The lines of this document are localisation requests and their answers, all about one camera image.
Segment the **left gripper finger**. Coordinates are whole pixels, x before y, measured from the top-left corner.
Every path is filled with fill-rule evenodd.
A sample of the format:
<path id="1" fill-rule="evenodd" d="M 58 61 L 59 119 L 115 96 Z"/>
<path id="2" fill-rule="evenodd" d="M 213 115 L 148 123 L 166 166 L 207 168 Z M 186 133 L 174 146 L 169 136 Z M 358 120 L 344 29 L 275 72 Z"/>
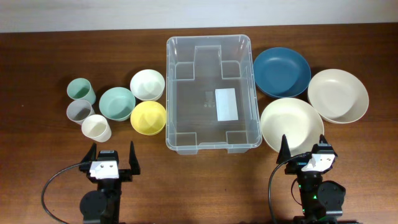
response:
<path id="1" fill-rule="evenodd" d="M 96 143 L 93 143 L 81 162 L 91 162 L 96 159 Z"/>
<path id="2" fill-rule="evenodd" d="M 131 141 L 131 143 L 130 143 L 129 165 L 131 167 L 131 170 L 139 170 L 140 169 L 140 165 L 139 165 L 139 162 L 136 157 L 133 141 Z"/>

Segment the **white cup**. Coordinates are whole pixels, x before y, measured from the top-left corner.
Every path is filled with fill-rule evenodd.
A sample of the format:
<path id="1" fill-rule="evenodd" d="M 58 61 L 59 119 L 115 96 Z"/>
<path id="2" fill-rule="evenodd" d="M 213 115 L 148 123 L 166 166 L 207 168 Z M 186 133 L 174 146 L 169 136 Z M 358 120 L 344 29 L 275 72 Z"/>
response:
<path id="1" fill-rule="evenodd" d="M 81 125 L 82 133 L 97 142 L 106 142 L 111 138 L 111 128 L 107 119 L 99 114 L 87 117 Z"/>

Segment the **cream plate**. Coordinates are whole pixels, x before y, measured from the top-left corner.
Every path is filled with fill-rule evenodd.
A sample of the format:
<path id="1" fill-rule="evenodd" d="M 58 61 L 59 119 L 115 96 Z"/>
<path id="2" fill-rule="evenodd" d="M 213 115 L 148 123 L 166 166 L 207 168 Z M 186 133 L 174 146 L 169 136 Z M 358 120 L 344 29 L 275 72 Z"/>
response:
<path id="1" fill-rule="evenodd" d="M 268 104 L 261 114 L 260 128 L 275 152 L 280 151 L 285 136 L 293 156 L 311 151 L 324 133 L 320 115 L 310 104 L 296 98 L 281 98 Z"/>

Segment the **beige plate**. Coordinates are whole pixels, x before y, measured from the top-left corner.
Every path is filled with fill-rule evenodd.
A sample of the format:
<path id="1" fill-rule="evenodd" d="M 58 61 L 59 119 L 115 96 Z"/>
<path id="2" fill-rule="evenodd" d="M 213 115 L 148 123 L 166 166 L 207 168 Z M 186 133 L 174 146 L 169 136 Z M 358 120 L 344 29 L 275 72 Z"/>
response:
<path id="1" fill-rule="evenodd" d="M 308 100 L 330 123 L 348 124 L 361 119 L 369 107 L 369 95 L 353 74 L 340 69 L 318 72 L 308 86 Z"/>

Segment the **grey cup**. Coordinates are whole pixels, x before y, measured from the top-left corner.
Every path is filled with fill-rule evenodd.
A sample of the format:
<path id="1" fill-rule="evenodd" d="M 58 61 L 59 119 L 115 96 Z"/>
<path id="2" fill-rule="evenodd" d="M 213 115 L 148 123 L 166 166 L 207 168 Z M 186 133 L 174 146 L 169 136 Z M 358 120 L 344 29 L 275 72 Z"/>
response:
<path id="1" fill-rule="evenodd" d="M 75 100 L 68 105 L 67 118 L 79 125 L 82 125 L 84 120 L 95 114 L 91 103 L 87 100 Z"/>

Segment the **green cup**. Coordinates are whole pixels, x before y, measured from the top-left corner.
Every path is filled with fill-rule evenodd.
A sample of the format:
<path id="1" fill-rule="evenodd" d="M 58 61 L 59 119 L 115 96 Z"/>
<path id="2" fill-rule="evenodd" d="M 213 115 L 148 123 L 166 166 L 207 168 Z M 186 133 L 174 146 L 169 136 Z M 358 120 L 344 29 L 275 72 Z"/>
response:
<path id="1" fill-rule="evenodd" d="M 86 100 L 91 105 L 96 101 L 95 91 L 85 78 L 72 80 L 67 86 L 67 95 L 73 100 Z"/>

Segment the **dark blue plate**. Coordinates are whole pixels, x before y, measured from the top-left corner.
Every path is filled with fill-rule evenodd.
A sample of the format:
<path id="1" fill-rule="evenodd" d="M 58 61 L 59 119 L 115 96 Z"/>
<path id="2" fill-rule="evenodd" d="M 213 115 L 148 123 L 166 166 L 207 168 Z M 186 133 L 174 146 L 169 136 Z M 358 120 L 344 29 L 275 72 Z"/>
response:
<path id="1" fill-rule="evenodd" d="M 253 67 L 258 89 L 273 98 L 300 95 L 308 88 L 312 77 L 307 60 L 300 53 L 285 47 L 273 47 L 261 52 Z"/>

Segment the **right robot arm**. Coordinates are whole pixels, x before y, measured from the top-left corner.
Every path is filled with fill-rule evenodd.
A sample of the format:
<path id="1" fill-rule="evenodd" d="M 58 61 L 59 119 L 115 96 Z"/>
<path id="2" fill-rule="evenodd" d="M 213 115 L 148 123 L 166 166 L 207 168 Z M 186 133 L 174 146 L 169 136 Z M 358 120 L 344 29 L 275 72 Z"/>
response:
<path id="1" fill-rule="evenodd" d="M 282 136 L 277 165 L 285 165 L 285 174 L 297 176 L 303 210 L 302 216 L 293 218 L 294 223 L 336 223 L 342 216 L 346 189 L 322 177 L 332 169 L 336 157 L 324 135 L 320 135 L 319 143 L 310 152 L 296 156 L 291 155 L 287 138 Z"/>

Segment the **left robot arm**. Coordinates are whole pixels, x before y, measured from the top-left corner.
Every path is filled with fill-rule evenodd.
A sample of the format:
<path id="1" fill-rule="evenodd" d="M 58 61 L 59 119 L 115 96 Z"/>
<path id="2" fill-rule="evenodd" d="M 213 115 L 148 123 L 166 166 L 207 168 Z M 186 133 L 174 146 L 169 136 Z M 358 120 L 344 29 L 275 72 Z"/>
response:
<path id="1" fill-rule="evenodd" d="M 120 169 L 118 152 L 96 152 L 94 143 L 79 165 L 79 171 L 86 174 L 96 190 L 85 194 L 80 201 L 80 212 L 84 223 L 118 223 L 123 182 L 131 182 L 134 175 L 141 173 L 134 143 L 130 143 L 128 169 Z"/>

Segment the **yellow bowl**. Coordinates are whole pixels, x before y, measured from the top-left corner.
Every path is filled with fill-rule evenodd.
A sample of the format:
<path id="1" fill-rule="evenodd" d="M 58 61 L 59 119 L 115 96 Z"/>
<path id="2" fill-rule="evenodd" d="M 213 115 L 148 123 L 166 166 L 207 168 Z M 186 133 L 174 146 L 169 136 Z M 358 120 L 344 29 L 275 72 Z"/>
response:
<path id="1" fill-rule="evenodd" d="M 133 109 L 130 122 L 139 134 L 153 136 L 165 127 L 166 110 L 156 101 L 144 101 Z"/>

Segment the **green bowl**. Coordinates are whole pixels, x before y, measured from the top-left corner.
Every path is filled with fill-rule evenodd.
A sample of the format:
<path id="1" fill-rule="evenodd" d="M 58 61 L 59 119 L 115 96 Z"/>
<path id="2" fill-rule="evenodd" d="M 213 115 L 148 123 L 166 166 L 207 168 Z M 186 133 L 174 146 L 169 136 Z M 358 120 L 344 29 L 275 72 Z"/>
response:
<path id="1" fill-rule="evenodd" d="M 113 121 L 125 121 L 130 118 L 136 105 L 136 99 L 127 88 L 114 87 L 103 93 L 99 100 L 102 115 Z"/>

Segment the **white label in bin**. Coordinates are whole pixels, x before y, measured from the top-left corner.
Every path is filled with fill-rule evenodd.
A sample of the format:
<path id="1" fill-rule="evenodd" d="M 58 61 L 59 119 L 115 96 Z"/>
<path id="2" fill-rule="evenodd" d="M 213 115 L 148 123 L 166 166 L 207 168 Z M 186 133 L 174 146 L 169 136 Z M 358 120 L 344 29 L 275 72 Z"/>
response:
<path id="1" fill-rule="evenodd" d="M 215 90 L 216 114 L 218 121 L 237 121 L 238 108 L 234 88 Z"/>

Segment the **white bowl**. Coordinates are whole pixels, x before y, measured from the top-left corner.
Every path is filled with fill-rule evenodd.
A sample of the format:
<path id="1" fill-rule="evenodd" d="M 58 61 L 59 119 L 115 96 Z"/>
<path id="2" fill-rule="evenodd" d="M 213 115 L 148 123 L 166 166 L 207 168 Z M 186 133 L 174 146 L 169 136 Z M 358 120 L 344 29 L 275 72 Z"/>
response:
<path id="1" fill-rule="evenodd" d="M 132 94 L 141 101 L 157 101 L 164 92 L 165 79 L 152 69 L 137 72 L 130 81 Z"/>

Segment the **clear plastic storage bin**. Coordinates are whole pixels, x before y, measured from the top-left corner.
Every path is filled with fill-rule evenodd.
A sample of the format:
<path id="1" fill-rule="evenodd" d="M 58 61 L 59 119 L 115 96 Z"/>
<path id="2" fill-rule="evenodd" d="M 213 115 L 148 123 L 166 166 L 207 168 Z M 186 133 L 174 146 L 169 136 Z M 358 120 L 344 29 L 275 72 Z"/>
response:
<path id="1" fill-rule="evenodd" d="M 237 121 L 218 121 L 215 90 L 234 88 Z M 245 153 L 262 142 L 251 40 L 244 34 L 167 41 L 166 145 L 180 155 L 202 149 Z"/>

